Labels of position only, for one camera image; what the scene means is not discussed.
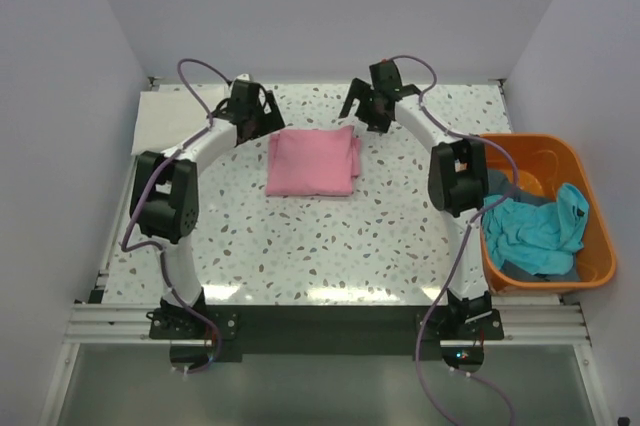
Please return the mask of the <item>pink t shirt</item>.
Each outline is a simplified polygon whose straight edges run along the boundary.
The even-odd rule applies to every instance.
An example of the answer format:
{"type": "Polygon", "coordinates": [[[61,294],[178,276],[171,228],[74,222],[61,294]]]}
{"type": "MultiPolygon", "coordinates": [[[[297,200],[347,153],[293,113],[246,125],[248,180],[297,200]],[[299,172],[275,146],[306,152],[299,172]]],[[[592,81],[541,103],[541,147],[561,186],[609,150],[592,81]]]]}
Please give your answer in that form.
{"type": "Polygon", "coordinates": [[[361,174],[361,140],[352,126],[285,129],[269,139],[268,196],[347,197],[361,174]]]}

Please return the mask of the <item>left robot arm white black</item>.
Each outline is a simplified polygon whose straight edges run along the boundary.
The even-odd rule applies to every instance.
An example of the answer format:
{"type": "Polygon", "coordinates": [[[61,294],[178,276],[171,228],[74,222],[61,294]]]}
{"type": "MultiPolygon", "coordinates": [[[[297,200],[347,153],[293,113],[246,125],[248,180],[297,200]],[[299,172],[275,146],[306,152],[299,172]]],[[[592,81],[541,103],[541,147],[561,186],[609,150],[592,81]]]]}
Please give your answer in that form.
{"type": "Polygon", "coordinates": [[[165,288],[161,303],[178,307],[171,324],[185,338],[200,336],[207,326],[207,314],[197,307],[204,291],[191,246],[200,210],[199,174],[237,146],[284,127],[274,93],[236,79],[195,133],[159,153],[138,156],[120,248],[126,253],[155,249],[165,288]]]}

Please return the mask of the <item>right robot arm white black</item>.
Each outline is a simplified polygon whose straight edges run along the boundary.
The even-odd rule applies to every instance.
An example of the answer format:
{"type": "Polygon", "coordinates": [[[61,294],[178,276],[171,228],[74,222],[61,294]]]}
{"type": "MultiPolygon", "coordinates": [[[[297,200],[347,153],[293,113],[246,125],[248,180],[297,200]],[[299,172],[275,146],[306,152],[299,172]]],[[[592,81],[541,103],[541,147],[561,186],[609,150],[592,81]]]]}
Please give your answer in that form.
{"type": "Polygon", "coordinates": [[[439,294],[447,298],[448,332],[469,338],[481,326],[481,317],[492,309],[488,287],[481,273],[480,217],[488,193],[485,145],[426,109],[425,97],[437,82],[424,90],[405,84],[393,58],[369,66],[371,80],[352,80],[339,116],[352,108],[369,131],[386,134],[394,123],[407,129],[430,153],[427,193],[447,226],[454,265],[439,294]]]}

